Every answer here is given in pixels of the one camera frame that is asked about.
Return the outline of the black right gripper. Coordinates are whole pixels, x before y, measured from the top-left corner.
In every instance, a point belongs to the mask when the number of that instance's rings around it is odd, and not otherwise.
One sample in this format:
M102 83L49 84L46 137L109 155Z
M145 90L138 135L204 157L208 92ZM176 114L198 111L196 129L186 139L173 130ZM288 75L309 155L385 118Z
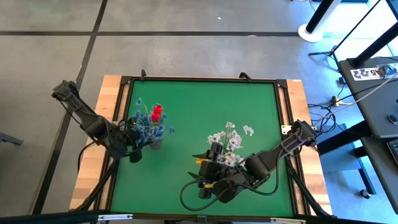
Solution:
M223 146L218 142L211 143L205 153L193 155L201 159L200 170L198 174L188 174L200 181L198 196L201 199L210 199L215 195L220 202L228 203L244 189L243 184L247 183L247 175L243 173L243 169L218 162L222 155Z

